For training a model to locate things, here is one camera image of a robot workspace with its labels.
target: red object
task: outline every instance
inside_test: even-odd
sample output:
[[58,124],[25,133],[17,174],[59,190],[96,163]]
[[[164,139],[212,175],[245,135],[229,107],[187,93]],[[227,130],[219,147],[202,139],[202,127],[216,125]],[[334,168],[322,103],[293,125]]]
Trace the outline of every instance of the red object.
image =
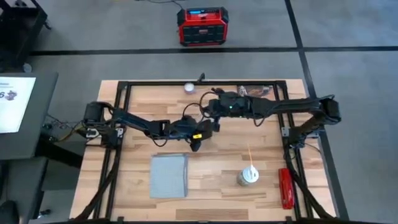
[[220,45],[228,31],[224,7],[181,9],[177,13],[180,43],[184,46]]
[[288,168],[279,169],[279,188],[282,208],[292,209],[294,206],[293,182]]

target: black cart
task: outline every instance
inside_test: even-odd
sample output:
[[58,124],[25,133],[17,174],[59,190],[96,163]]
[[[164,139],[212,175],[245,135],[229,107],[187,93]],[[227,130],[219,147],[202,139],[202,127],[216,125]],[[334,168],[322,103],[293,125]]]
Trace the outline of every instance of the black cart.
[[42,27],[51,29],[47,14],[36,0],[30,1],[35,7],[28,7],[21,0],[13,6],[0,0],[0,72],[5,68],[23,68],[24,72],[31,72],[26,58]]

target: red box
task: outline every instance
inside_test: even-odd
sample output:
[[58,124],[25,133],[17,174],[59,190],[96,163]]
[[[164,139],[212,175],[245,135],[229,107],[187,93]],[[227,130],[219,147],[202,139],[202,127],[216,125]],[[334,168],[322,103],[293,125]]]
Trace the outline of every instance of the red box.
[[224,7],[181,9],[177,13],[180,43],[184,46],[223,44],[228,20],[228,11]]

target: gray towel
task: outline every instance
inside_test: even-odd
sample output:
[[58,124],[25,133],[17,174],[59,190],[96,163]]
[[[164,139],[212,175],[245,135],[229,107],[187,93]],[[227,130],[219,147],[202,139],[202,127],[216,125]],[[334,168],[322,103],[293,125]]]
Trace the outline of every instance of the gray towel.
[[188,157],[164,154],[152,157],[150,165],[150,197],[182,198],[187,196]]

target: wooden table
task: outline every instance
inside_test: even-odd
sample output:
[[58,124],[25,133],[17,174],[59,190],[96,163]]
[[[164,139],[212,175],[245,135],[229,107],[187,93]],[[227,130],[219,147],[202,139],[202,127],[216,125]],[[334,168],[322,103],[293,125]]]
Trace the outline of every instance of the wooden table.
[[[305,98],[301,80],[286,82],[291,99]],[[116,80],[102,81],[98,101],[113,104],[117,84]],[[197,102],[211,87],[215,86],[197,86],[195,94],[187,95],[182,86],[134,86],[129,112],[145,119],[174,121],[181,118],[187,104]],[[236,91],[236,86],[220,87]],[[272,91],[267,98],[275,99]],[[189,107],[187,114],[200,118],[196,107]],[[294,114],[296,125],[309,117],[309,114]],[[220,124],[221,131],[203,141],[198,152],[192,152],[185,141],[169,141],[164,147],[156,147],[141,132],[128,128],[124,136],[112,220],[118,216],[124,216],[126,221],[273,221],[284,220],[285,216],[294,217],[294,211],[282,209],[280,202],[277,171],[285,167],[285,161],[277,116],[267,118],[258,128],[247,119],[222,118]],[[240,187],[236,176],[250,165],[247,142],[260,178],[253,186]],[[307,140],[307,143],[318,147],[316,140]],[[151,157],[165,152],[189,155],[187,198],[149,197]],[[70,217],[77,216],[97,191],[103,158],[103,148],[86,148]],[[326,211],[335,215],[320,153],[307,146],[302,149],[302,159],[309,189]],[[298,192],[301,210],[305,213],[303,198]],[[105,193],[100,217],[104,216],[107,198]]]

